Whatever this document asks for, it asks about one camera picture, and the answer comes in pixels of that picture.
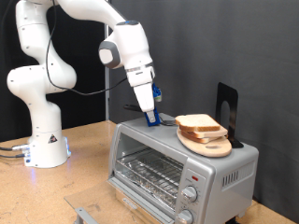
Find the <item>metal bracket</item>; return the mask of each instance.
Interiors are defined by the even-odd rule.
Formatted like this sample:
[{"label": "metal bracket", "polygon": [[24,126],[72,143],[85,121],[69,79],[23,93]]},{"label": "metal bracket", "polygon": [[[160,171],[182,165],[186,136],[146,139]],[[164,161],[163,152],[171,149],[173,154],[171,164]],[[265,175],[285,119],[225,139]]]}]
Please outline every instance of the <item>metal bracket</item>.
[{"label": "metal bracket", "polygon": [[98,224],[89,214],[85,211],[84,208],[79,207],[75,209],[77,215],[77,220],[74,224],[84,224],[85,221],[87,224]]},{"label": "metal bracket", "polygon": [[228,140],[230,140],[233,148],[244,147],[242,143],[235,139],[235,121],[237,110],[237,91],[223,83],[218,84],[217,103],[216,103],[216,121],[221,123],[221,107],[226,101],[230,106],[230,125],[228,127]]}]

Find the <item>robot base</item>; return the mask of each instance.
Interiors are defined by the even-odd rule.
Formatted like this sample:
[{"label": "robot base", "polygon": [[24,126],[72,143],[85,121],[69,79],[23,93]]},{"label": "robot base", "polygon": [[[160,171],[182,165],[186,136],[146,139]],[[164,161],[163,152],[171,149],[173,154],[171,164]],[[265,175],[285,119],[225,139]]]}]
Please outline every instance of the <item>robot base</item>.
[{"label": "robot base", "polygon": [[25,166],[52,168],[64,164],[71,153],[67,138],[62,131],[53,133],[35,133],[28,139],[30,152],[24,158]]}]

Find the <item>blue object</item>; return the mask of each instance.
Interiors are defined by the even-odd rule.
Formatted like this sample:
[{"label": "blue object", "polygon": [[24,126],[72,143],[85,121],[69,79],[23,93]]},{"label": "blue object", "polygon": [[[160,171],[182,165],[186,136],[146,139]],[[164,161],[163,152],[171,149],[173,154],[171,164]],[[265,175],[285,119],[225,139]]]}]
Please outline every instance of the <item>blue object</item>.
[{"label": "blue object", "polygon": [[148,125],[149,127],[151,126],[154,126],[154,125],[157,125],[157,124],[160,124],[161,121],[160,121],[160,118],[159,118],[159,113],[157,111],[157,107],[155,107],[155,109],[153,110],[153,113],[155,115],[155,118],[156,118],[156,122],[153,122],[153,123],[150,123],[150,120],[149,120],[149,117],[148,117],[148,114],[147,113],[144,113],[144,115],[146,116],[146,119],[147,119],[147,122],[148,122]]},{"label": "blue object", "polygon": [[160,102],[162,100],[161,91],[158,89],[158,87],[156,87],[154,83],[152,84],[152,94],[155,101]]}]

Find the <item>red button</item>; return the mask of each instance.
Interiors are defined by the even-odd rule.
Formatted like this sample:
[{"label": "red button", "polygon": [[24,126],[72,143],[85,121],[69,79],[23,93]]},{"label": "red button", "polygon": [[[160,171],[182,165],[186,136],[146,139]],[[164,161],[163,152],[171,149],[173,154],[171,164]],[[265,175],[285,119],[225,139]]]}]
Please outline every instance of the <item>red button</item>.
[{"label": "red button", "polygon": [[192,176],[192,179],[198,181],[198,178],[194,175]]}]

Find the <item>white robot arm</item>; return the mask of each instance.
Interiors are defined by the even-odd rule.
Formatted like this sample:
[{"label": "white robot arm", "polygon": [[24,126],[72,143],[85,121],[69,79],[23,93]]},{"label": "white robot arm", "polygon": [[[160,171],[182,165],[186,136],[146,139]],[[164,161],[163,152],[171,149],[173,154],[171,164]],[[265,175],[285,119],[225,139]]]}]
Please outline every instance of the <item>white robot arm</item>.
[{"label": "white robot arm", "polygon": [[[114,31],[100,46],[101,61],[109,68],[124,66],[149,126],[160,123],[153,102],[155,73],[141,24],[126,21],[105,0],[56,0],[55,4],[60,4],[75,19],[100,21]],[[7,77],[8,88],[27,104],[31,115],[33,133],[25,151],[25,165],[42,168],[61,165],[68,157],[60,108],[46,100],[46,94],[63,90],[51,85],[46,68],[48,66],[51,81],[56,86],[73,88],[77,81],[74,69],[58,56],[52,44],[46,64],[50,40],[46,14],[52,6],[52,0],[21,0],[17,4],[21,48],[39,65],[13,69]]]},{"label": "white robot arm", "polygon": [[[45,4],[50,0],[30,0]],[[149,53],[148,39],[141,24],[127,21],[105,0],[57,0],[62,9],[78,20],[100,21],[113,33],[101,43],[99,55],[102,63],[111,68],[124,66],[128,81],[134,88],[137,101],[146,113],[149,126],[160,123],[154,110],[152,83],[155,77]]]}]

